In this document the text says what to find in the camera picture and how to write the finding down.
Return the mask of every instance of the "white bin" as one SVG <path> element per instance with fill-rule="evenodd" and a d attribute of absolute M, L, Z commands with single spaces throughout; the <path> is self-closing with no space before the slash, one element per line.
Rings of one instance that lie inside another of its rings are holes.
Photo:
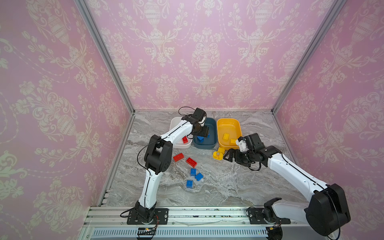
<path fill-rule="evenodd" d="M 181 118 L 182 117 L 175 117 L 172 119 L 172 121 L 170 122 L 170 127 L 169 127 L 169 130 L 171 130 L 172 128 L 174 128 L 177 124 L 179 124 L 179 122 L 181 121 Z M 192 144 L 192 139 L 188 139 L 188 142 L 187 143 L 183 143 L 183 140 L 180 140 L 178 143 L 176 144 L 173 144 L 173 148 L 189 148 L 189 146 L 191 146 Z"/>

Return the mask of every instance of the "plastic container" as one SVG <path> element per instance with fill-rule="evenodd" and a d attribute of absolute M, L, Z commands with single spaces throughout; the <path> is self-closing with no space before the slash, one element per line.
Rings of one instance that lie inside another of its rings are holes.
<path fill-rule="evenodd" d="M 207 118 L 204 126 L 209 128 L 209 137 L 205 137 L 203 142 L 200 142 L 197 137 L 193 138 L 193 144 L 196 148 L 200 149 L 212 149 L 217 143 L 217 128 L 216 120 L 213 118 Z"/>
<path fill-rule="evenodd" d="M 172 128 L 174 128 L 177 124 L 179 124 L 179 122 L 181 121 L 181 118 L 182 117 L 175 117 L 172 119 L 172 121 L 170 122 L 170 127 L 169 127 L 169 130 L 171 130 Z M 183 140 L 180 139 L 180 141 L 176 144 L 173 144 L 173 148 L 189 148 L 192 144 L 192 139 L 188 139 L 188 142 L 187 143 L 183 143 Z"/>
<path fill-rule="evenodd" d="M 227 140 L 223 139 L 225 133 L 229 134 Z M 239 149 L 236 143 L 231 143 L 231 139 L 238 139 L 242 136 L 241 127 L 239 121 L 234 118 L 220 118 L 217 120 L 217 138 L 220 147 L 225 150 Z"/>

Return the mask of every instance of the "yellow lego brick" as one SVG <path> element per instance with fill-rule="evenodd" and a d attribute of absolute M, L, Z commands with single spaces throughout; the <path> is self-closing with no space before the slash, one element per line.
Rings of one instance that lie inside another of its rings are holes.
<path fill-rule="evenodd" d="M 229 139 L 229 133 L 224 133 L 223 139 L 228 140 Z"/>
<path fill-rule="evenodd" d="M 224 149 L 224 148 L 222 148 L 222 147 L 219 147 L 217 151 L 218 151 L 218 152 L 221 152 L 222 154 L 224 154 L 224 153 L 225 153 L 225 149 Z"/>
<path fill-rule="evenodd" d="M 214 152 L 213 158 L 217 160 L 223 160 L 223 154 L 221 152 Z"/>

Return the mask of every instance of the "pink wallpaper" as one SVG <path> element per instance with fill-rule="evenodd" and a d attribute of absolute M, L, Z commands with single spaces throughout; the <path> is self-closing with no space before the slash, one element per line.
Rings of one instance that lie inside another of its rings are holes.
<path fill-rule="evenodd" d="M 270 109 L 333 0 L 87 0 L 135 109 Z"/>
<path fill-rule="evenodd" d="M 129 113 L 73 1 L 2 1 L 0 239 L 77 239 Z"/>
<path fill-rule="evenodd" d="M 277 116 L 298 164 L 345 190 L 345 240 L 384 234 L 384 1 L 347 1 Z"/>

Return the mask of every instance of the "black mounting plate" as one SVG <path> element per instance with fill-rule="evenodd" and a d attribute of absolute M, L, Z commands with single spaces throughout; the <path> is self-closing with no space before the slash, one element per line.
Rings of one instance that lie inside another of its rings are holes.
<path fill-rule="evenodd" d="M 247 209 L 246 215 L 248 216 L 249 223 L 251 223 L 251 225 L 252 224 L 269 224 L 264 219 L 263 209 L 264 208 L 250 208 L 250 209 Z M 291 220 L 288 219 L 288 218 L 282 218 L 281 219 L 281 223 L 282 224 L 291 224 Z"/>
<path fill-rule="evenodd" d="M 159 225 L 167 225 L 167 223 L 168 223 L 168 211 L 169 211 L 169 209 L 156 209 L 155 208 L 154 215 L 156 215 L 159 218 Z M 153 219 L 154 220 L 152 220 L 149 224 L 156 224 L 156 220 L 157 220 L 156 217 L 154 217 Z M 133 208 L 131 211 L 129 211 L 128 218 L 127 218 L 127 224 L 128 225 L 141 225 L 141 224 L 143 224 L 139 220 L 139 217 L 137 215 L 135 208 Z"/>

